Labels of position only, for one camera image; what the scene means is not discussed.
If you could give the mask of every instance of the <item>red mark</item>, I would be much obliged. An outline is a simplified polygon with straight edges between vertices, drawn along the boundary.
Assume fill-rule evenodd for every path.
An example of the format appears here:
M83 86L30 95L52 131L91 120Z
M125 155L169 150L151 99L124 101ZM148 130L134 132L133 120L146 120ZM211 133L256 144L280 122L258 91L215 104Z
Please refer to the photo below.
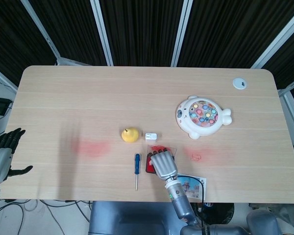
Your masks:
M163 150L164 148L166 148L167 150L169 150L171 152L171 149L168 147L164 147L162 145L156 145L156 146L150 146L152 151L159 151L159 150Z
M110 143L103 141L78 141L72 144L72 151L77 155L96 158L110 151Z
M202 160L203 156L210 156L213 153L213 151L208 148L194 149L189 147L183 147L183 151L185 155L193 162L199 162L199 160Z
M200 154L194 154L193 153L192 156L191 156L191 161L198 162L200 159L201 159Z

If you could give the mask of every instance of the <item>black curtain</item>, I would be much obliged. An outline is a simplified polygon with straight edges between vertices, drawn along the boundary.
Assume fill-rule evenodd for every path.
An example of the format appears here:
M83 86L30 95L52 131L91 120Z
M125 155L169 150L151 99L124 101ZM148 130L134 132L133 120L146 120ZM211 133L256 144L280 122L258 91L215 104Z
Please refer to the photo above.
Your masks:
M0 0L0 72L18 86L28 66L55 62L50 47L22 3Z
M284 89L294 82L294 34L263 68L272 72L278 89Z
M170 66L183 0L101 0L116 66Z
M178 66L250 68L294 15L294 0L194 0Z
M106 66L89 0L30 0L61 57Z

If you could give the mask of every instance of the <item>robotic arm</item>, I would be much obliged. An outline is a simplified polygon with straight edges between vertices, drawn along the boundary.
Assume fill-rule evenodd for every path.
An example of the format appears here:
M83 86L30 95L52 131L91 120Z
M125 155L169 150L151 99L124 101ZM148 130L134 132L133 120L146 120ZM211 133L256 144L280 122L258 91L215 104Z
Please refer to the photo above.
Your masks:
M166 189L173 203L177 217L192 227L199 227L199 221L195 216L192 206L185 195L181 182L177 179L177 167L172 154L164 149L153 152L152 164L158 177L166 181Z
M33 168L33 166L30 165L23 170L11 169L13 154L24 133L25 130L18 128L0 136L0 184L5 181L8 176L23 175Z
M177 167L172 154L167 150L153 152L152 164L157 176L166 181L166 189L173 203L177 217L188 225L183 227L181 235L249 235L239 226L233 225L204 225L200 226L198 218L184 193L181 182L177 179ZM247 223L253 235L282 235L274 215L269 211L255 210L247 216Z

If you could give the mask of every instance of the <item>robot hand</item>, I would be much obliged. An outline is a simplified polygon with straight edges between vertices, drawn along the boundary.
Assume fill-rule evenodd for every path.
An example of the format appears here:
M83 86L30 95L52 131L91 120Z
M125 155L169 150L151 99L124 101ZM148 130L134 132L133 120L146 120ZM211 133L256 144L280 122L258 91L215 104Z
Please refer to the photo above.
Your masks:
M185 195L181 182L176 179L177 167L173 160L172 153L167 149L159 152L154 151L151 156L152 164L157 176L166 181L166 189L177 214L177 217L192 227L199 226L193 208Z
M16 147L25 130L18 128L7 134L0 136L0 183L5 181L8 176L23 175L28 173L33 166L30 165L23 170L12 170L11 162Z

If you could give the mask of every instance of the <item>white charger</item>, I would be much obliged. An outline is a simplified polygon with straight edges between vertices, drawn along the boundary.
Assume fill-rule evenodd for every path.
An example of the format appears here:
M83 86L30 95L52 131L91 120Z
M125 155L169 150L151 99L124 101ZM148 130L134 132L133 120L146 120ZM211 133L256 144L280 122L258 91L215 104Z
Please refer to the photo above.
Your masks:
M146 133L145 134L145 141L156 142L157 140L157 133Z

